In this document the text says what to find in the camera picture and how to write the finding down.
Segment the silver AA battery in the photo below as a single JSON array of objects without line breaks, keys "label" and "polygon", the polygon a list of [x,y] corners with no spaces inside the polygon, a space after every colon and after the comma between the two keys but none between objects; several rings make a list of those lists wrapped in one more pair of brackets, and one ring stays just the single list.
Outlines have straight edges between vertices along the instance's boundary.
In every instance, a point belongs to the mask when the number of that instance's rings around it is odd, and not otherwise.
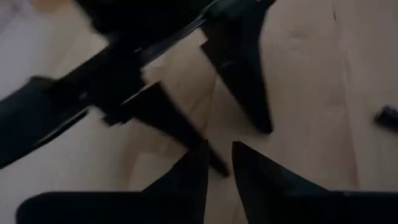
[{"label": "silver AA battery", "polygon": [[389,105],[383,106],[374,117],[375,122],[386,128],[398,129],[398,109]]}]

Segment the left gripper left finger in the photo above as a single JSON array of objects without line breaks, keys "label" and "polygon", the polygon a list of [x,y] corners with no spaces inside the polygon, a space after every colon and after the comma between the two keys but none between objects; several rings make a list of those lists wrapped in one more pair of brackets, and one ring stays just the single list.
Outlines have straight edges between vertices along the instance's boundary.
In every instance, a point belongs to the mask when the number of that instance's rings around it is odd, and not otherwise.
[{"label": "left gripper left finger", "polygon": [[204,141],[140,191],[38,194],[18,206],[16,224],[203,224],[209,160]]}]

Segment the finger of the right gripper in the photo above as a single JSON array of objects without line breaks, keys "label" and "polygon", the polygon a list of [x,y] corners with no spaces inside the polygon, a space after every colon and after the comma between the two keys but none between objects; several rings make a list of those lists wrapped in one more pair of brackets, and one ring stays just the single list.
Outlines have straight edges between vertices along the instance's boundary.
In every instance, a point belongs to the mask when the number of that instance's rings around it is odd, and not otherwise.
[{"label": "finger of the right gripper", "polygon": [[124,104],[124,120],[133,118],[162,131],[186,149],[197,149],[205,142],[160,83],[151,85]]},{"label": "finger of the right gripper", "polygon": [[201,49],[251,124],[270,134],[273,124],[259,55],[262,25],[262,19],[238,19],[205,26],[207,41]]}]

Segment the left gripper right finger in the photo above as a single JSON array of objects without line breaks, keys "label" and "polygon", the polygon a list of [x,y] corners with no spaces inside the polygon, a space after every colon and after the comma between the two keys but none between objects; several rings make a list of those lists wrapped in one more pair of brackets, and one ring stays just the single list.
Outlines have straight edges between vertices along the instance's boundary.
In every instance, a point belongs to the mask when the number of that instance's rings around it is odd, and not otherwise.
[{"label": "left gripper right finger", "polygon": [[398,192],[328,190],[241,141],[231,157],[249,224],[398,224]]}]

